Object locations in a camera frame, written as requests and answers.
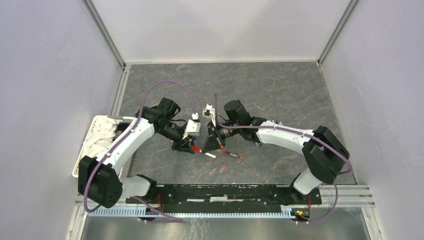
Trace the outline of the clear pink pen cap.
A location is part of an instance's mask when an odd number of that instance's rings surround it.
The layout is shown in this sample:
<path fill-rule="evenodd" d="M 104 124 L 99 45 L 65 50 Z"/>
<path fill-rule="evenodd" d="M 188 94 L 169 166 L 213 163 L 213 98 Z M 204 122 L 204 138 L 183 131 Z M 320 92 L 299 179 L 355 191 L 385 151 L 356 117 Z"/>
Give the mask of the clear pink pen cap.
<path fill-rule="evenodd" d="M 226 165 L 223 165 L 221 168 L 220 168 L 220 170 L 219 170 L 219 173 L 221 174 L 225 169 L 227 168 L 227 166 Z"/>

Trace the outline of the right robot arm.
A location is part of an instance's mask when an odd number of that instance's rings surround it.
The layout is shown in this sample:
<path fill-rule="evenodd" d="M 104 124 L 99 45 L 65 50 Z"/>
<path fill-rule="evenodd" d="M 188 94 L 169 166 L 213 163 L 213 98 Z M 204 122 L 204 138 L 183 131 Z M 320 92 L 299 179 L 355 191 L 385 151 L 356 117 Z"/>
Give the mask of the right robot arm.
<path fill-rule="evenodd" d="M 333 184 L 340 174 L 352 171 L 350 153 L 325 126 L 317 129 L 284 126 L 263 117 L 251 116 L 239 100 L 226 103 L 224 111 L 227 119 L 219 122 L 212 104 L 204 108 L 202 115 L 210 122 L 202 151 L 223 150 L 226 139 L 239 135 L 248 142 L 275 145 L 303 155 L 307 169 L 294 179 L 288 191 L 289 199 L 295 204 L 306 201 L 313 189 Z"/>

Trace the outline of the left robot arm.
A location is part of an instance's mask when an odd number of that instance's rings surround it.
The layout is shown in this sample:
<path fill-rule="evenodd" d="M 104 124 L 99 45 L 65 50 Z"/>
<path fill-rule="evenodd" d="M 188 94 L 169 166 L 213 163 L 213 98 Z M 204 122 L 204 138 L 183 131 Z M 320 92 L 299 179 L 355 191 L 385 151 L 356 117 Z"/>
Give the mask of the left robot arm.
<path fill-rule="evenodd" d="M 174 117 L 180 111 L 180 106 L 166 97 L 156 106 L 143 106 L 110 146 L 94 157 L 84 156 L 78 164 L 77 182 L 83 200 L 92 200 L 105 208 L 113 207 L 121 198 L 139 197 L 145 204 L 153 203 L 157 198 L 153 179 L 144 175 L 119 178 L 119 173 L 154 134 L 171 140 L 174 151 L 195 153 L 193 137 L 200 134 L 199 114 L 194 112 L 191 119 L 179 126 Z"/>

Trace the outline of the red cap marker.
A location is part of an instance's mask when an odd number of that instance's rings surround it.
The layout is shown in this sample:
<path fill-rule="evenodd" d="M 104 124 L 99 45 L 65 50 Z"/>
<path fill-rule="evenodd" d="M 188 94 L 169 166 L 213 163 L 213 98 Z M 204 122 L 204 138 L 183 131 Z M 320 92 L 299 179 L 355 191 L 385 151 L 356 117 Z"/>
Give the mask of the red cap marker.
<path fill-rule="evenodd" d="M 203 155 L 206 155 L 206 156 L 208 156 L 208 157 L 210 157 L 210 158 L 213 158 L 213 159 L 216 159 L 216 158 L 217 158 L 217 156 L 216 156 L 216 155 L 211 154 L 211 153 L 208 153 L 208 152 L 204 152 L 202 149 L 200 149 L 200 148 L 199 148 L 199 147 L 197 147 L 197 146 L 193 146 L 193 149 L 194 149 L 196 152 L 199 152 L 199 153 L 201 153 L 201 154 L 203 154 Z"/>

